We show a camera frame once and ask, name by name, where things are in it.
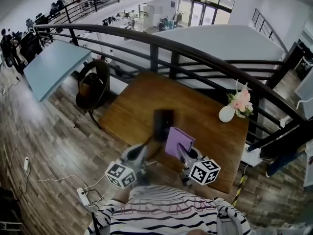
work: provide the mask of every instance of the flower arrangement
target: flower arrangement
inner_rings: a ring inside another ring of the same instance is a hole
[[[245,118],[253,115],[253,106],[250,103],[250,93],[247,90],[247,83],[244,88],[236,94],[227,94],[228,102],[235,109],[235,113],[240,118]]]

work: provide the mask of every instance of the glass door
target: glass door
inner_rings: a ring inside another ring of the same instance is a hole
[[[212,8],[210,6],[205,7],[203,19],[202,19],[202,25],[211,25],[213,18],[214,18],[214,13],[215,13],[215,8]]]
[[[193,4],[190,26],[200,25],[202,9],[203,9],[202,3],[195,2]]]

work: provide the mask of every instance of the purple book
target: purple book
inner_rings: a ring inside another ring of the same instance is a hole
[[[188,152],[193,146],[195,139],[176,127],[171,127],[166,141],[165,152],[169,155],[177,157],[178,144],[180,143]]]

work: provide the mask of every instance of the office desk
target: office desk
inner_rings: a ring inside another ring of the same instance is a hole
[[[64,79],[79,68],[91,51],[54,41],[24,69],[25,77],[38,101],[48,98]]]
[[[173,109],[175,124],[196,139],[194,146],[222,168],[209,186],[229,193],[244,150],[248,120],[219,120],[220,103],[178,82],[154,73],[139,74],[99,120],[100,126],[129,145],[152,135],[154,109]],[[182,163],[159,152],[154,159],[181,172]]]

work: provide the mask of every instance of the yellow and black tape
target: yellow and black tape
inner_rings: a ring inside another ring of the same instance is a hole
[[[239,184],[239,187],[238,187],[238,190],[237,190],[235,199],[234,199],[234,201],[233,201],[233,203],[232,203],[232,206],[233,206],[233,207],[235,207],[236,204],[237,204],[237,200],[238,200],[239,194],[240,194],[240,192],[241,192],[241,188],[242,188],[242,186],[243,186],[243,183],[244,183],[244,180],[245,180],[245,176],[246,176],[245,174],[243,174],[243,175],[241,176],[240,184]]]

